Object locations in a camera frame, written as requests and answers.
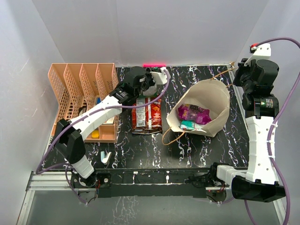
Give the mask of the brown paper bag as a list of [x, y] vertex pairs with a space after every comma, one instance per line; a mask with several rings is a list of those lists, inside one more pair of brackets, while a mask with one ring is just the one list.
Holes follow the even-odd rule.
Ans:
[[217, 77], [232, 70], [201, 80], [185, 92], [166, 117], [169, 125], [167, 131], [180, 135], [163, 145], [170, 145], [184, 134], [214, 137], [223, 129], [230, 112], [230, 85], [224, 84]]

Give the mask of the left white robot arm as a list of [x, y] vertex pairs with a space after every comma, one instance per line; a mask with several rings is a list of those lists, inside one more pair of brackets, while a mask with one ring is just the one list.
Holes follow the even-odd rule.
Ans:
[[94, 167], [85, 155], [84, 141], [88, 135], [121, 114], [124, 106], [133, 106], [143, 92], [156, 84], [158, 81], [150, 69], [133, 67], [99, 104], [72, 120], [58, 122], [53, 147], [71, 164], [85, 186], [92, 187], [97, 181]]

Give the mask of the red doritos snack bag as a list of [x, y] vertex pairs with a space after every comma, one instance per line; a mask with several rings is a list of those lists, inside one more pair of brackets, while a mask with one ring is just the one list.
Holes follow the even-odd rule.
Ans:
[[132, 113], [133, 128], [162, 128], [161, 99], [154, 103], [134, 108]]

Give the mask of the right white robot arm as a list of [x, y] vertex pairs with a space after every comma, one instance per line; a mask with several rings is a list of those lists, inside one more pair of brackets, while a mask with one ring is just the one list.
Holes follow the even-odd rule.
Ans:
[[279, 113], [279, 101], [271, 93], [279, 66], [270, 60], [243, 58], [238, 63], [233, 84], [241, 87], [242, 106], [249, 136], [247, 172], [224, 163], [210, 167], [209, 181], [214, 186], [228, 185], [235, 199], [269, 203], [285, 197], [285, 190], [276, 176], [268, 145], [273, 145], [270, 127]]

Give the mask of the green real chips bag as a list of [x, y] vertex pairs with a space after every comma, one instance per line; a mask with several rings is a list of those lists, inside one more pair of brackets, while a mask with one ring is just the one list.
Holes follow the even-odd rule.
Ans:
[[145, 70], [146, 70], [145, 80], [142, 85], [141, 95], [144, 97], [151, 97], [156, 95], [157, 93], [157, 84], [151, 74], [153, 70], [149, 67], [146, 67]]

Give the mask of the brown snack bag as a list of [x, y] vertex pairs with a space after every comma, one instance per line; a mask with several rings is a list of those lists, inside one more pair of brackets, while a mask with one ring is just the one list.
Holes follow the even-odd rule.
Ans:
[[151, 135], [151, 134], [162, 133], [162, 128], [155, 127], [150, 129], [147, 127], [137, 127], [137, 128], [133, 128], [131, 133], [137, 135]]

